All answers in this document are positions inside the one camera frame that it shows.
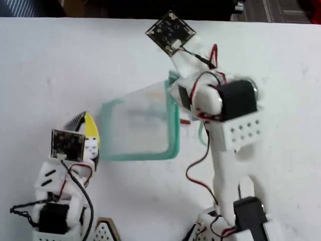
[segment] green-edged plastic lid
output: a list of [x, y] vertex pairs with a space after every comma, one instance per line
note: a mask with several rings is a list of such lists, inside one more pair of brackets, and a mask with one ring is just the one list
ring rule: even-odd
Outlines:
[[168, 94], [177, 76], [102, 106], [99, 117], [103, 160], [166, 160], [179, 151], [179, 108]]

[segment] red wire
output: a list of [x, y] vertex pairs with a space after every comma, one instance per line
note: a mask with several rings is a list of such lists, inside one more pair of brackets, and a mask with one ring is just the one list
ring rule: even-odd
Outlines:
[[201, 159], [193, 162], [191, 165], [188, 166], [188, 168], [186, 169], [186, 172], [185, 172], [185, 176], [186, 176], [186, 178], [187, 178], [188, 180], [190, 180], [191, 182], [194, 182], [194, 183], [196, 183], [196, 184], [199, 184], [199, 185], [205, 187], [205, 188], [210, 192], [210, 194], [212, 195], [212, 197], [213, 197], [216, 205], [218, 205], [218, 201], [217, 201], [214, 193], [213, 193], [212, 190], [210, 189], [210, 187], [209, 187], [208, 185], [204, 184], [203, 182], [199, 181], [199, 180], [196, 180], [196, 179], [194, 179], [194, 178], [189, 177], [189, 174], [188, 174], [189, 169], [190, 169], [191, 167], [193, 167], [193, 166], [201, 163], [202, 161], [204, 161], [204, 159], [207, 157], [207, 155], [208, 155], [208, 153], [209, 153], [209, 149], [210, 149], [210, 136], [209, 136], [208, 131], [206, 131], [206, 133], [207, 133], [207, 136], [208, 136], [208, 144], [207, 144], [206, 153], [205, 153], [205, 155], [204, 155]]
[[[72, 168], [73, 166], [88, 167], [88, 168], [90, 169], [90, 175], [89, 175], [89, 177], [87, 178], [86, 182], [84, 183], [84, 186], [86, 186], [86, 184], [88, 184], [90, 178], [92, 177], [92, 168], [91, 168], [91, 166], [89, 166], [89, 165], [87, 165], [87, 164], [84, 164], [84, 163], [75, 163], [75, 164], [72, 164], [72, 165], [69, 167], [69, 170], [71, 170], [71, 168]], [[60, 198], [61, 198], [61, 196], [62, 196], [62, 192], [63, 192], [63, 190], [64, 190], [64, 188], [65, 188], [66, 182], [67, 182], [67, 181], [66, 181], [66, 178], [65, 178], [64, 183], [62, 184], [61, 189], [60, 189], [60, 192], [59, 192], [58, 200], [60, 200]]]
[[218, 67], [218, 62], [217, 62], [217, 44], [214, 44], [213, 47], [212, 47], [212, 51], [211, 51], [211, 55], [210, 55], [210, 59], [209, 61], [211, 62], [212, 59], [213, 59], [213, 55], [215, 54], [215, 67], [217, 68]]
[[89, 177], [87, 178], [87, 180], [84, 183], [84, 186], [86, 186], [86, 184], [89, 182], [89, 179], [92, 177], [92, 168], [91, 168], [91, 166], [89, 166], [88, 164], [84, 164], [84, 163], [75, 163], [75, 164], [72, 164], [69, 167], [69, 170], [71, 171], [71, 168], [74, 167], [74, 166], [88, 167], [90, 169], [90, 175], [89, 175]]
[[225, 76], [225, 74], [224, 74], [224, 73], [222, 73], [222, 72], [218, 72], [218, 71], [217, 71], [217, 73], [219, 73], [219, 74], [223, 77], [223, 79], [224, 79], [224, 83], [226, 84], [226, 83], [227, 83], [227, 81], [226, 81], [226, 76]]

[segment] black component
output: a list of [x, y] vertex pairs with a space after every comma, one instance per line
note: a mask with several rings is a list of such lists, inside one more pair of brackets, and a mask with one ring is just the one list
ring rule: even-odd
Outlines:
[[67, 131], [78, 132], [81, 125], [85, 122], [85, 114], [86, 112], [81, 112], [76, 115], [71, 121], [65, 124], [64, 129]]
[[51, 174], [54, 174], [56, 172], [56, 170], [52, 170], [48, 173], [45, 174], [45, 177], [49, 177]]
[[109, 18], [118, 19], [159, 19], [168, 10], [172, 9], [185, 20], [230, 21], [235, 12], [237, 0], [211, 1], [104, 1], [108, 9]]
[[253, 85], [247, 80], [233, 81], [216, 87], [223, 102], [223, 121], [257, 111]]
[[39, 232], [65, 234], [69, 228], [66, 223], [69, 205], [48, 203], [39, 214]]
[[188, 109], [191, 110], [191, 102], [190, 102], [190, 97], [187, 94], [187, 90], [179, 85], [179, 93], [182, 101], [182, 105]]
[[29, 213], [27, 211], [17, 211], [16, 209], [23, 208], [23, 207], [30, 207], [30, 206], [34, 206], [36, 204], [49, 203], [51, 201], [52, 201], [52, 199], [48, 198], [48, 199], [39, 200], [39, 201], [35, 201], [35, 202], [28, 202], [26, 204], [15, 205], [12, 208], [10, 208], [10, 213], [17, 214], [21, 217], [25, 217], [28, 219], [28, 222], [30, 223], [30, 225], [32, 227], [38, 227], [38, 224], [32, 220], [31, 216], [29, 215]]
[[66, 160], [82, 162], [85, 145], [85, 136], [75, 132], [52, 130], [51, 157], [65, 154]]
[[257, 197], [247, 197], [235, 201], [236, 231], [249, 229], [254, 241], [268, 241], [263, 224], [267, 222], [262, 204]]
[[212, 217], [216, 217], [217, 216], [217, 212], [215, 210], [211, 211], [208, 213], [209, 216], [212, 216]]
[[188, 241], [192, 235], [192, 232], [195, 228], [195, 224], [193, 224], [193, 226], [191, 227], [191, 229], [188, 231], [188, 233], [186, 234], [186, 236], [182, 239], [182, 241]]
[[172, 11], [169, 11], [161, 20], [158, 20], [146, 34], [167, 53], [170, 57], [177, 49], [172, 48], [176, 40], [184, 45], [196, 32], [183, 20], [179, 19]]
[[49, 179], [41, 184], [42, 187], [46, 186], [47, 184], [51, 183], [52, 179]]

